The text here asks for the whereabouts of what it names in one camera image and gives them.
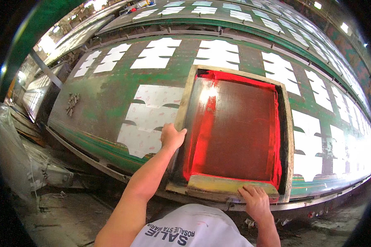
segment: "wooden frame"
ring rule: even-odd
[[[285,203],[289,202],[290,200],[290,193],[291,193],[291,186],[292,186],[292,179],[293,179],[293,165],[294,165],[294,136],[293,136],[293,124],[292,124],[292,114],[290,109],[290,103],[288,101],[287,91],[285,85],[283,85],[280,82],[274,81],[272,79],[255,75],[252,73],[242,72],[238,70],[231,70],[226,68],[220,68],[220,67],[213,67],[213,66],[205,66],[205,65],[193,65],[190,69],[190,72],[188,74],[187,82],[184,88],[182,100],[180,102],[179,110],[177,113],[176,120],[174,122],[175,128],[180,131],[183,129],[185,117],[188,111],[189,102],[191,99],[191,95],[194,88],[195,83],[195,76],[197,74],[198,70],[215,70],[215,71],[221,71],[226,73],[231,73],[238,76],[243,76],[246,78],[254,79],[260,82],[270,83],[274,84],[276,86],[281,87],[282,96],[284,100],[284,111],[286,114],[286,127],[287,127],[287,176],[286,176],[286,183],[285,183],[285,192],[284,195],[279,198],[278,203]],[[179,192],[179,188],[175,186],[173,183],[168,183],[166,185],[166,190]],[[212,199],[211,193],[198,193],[198,197],[204,197],[205,199]]]

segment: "person's right hand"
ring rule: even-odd
[[[257,224],[272,218],[271,210],[269,210],[269,198],[262,187],[244,185],[238,191],[246,200],[246,212]]]
[[[176,151],[183,144],[186,133],[187,129],[177,131],[173,123],[164,124],[161,134],[162,149]]]

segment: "screen printing frame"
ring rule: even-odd
[[[183,129],[185,124],[185,118],[187,115],[189,102],[192,96],[193,88],[195,85],[195,76],[198,73],[198,70],[215,70],[220,72],[226,72],[231,73],[234,75],[242,76],[245,78],[253,79],[256,81],[264,82],[273,84],[276,86],[276,89],[278,92],[278,96],[282,97],[282,99],[279,102],[283,103],[283,113],[284,117],[282,117],[282,120],[284,120],[284,123],[282,126],[286,127],[286,130],[284,130],[284,138],[286,139],[286,145],[283,149],[283,152],[286,153],[284,156],[284,160],[282,160],[282,167],[285,168],[286,176],[282,176],[282,179],[285,179],[284,183],[284,195],[279,196],[279,200],[277,203],[285,203],[289,202],[290,200],[290,193],[291,193],[291,186],[292,186],[292,177],[293,177],[293,166],[294,166],[294,136],[293,136],[293,124],[292,124],[292,114],[290,109],[290,103],[288,101],[287,91],[285,85],[283,85],[280,82],[274,81],[272,79],[258,76],[252,73],[242,72],[238,70],[231,70],[226,68],[220,68],[220,67],[213,67],[213,66],[205,66],[205,65],[193,65],[190,69],[190,72],[188,74],[187,82],[184,88],[183,96],[180,102],[178,114],[174,123],[175,128],[180,131]],[[192,186],[190,188],[179,186],[171,181],[168,180],[169,175],[172,173],[174,168],[174,163],[176,161],[178,152],[176,152],[167,169],[167,172],[163,178],[163,181],[161,182],[161,188],[165,186],[165,190],[173,191],[180,194],[190,195],[190,196],[197,196],[198,198],[207,199],[207,200],[215,200],[215,201],[226,201],[228,198],[234,197],[234,192],[230,191],[215,191],[209,188],[208,183],[203,182],[202,179],[196,178]],[[220,179],[220,183],[223,184],[224,187],[227,188],[238,188],[242,183],[237,180],[232,179]],[[266,188],[266,191],[268,194],[270,194],[270,191],[268,188]]]

